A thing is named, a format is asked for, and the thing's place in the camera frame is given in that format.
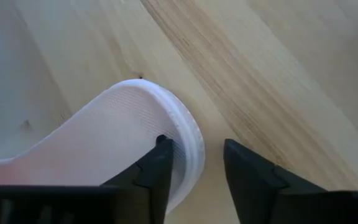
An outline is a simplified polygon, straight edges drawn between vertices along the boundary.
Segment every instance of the light wood surface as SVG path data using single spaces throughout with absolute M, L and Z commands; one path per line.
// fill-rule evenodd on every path
M 206 141 L 168 223 L 238 222 L 224 138 L 358 189 L 358 1 L 0 0 L 0 157 L 137 77 L 174 92 Z

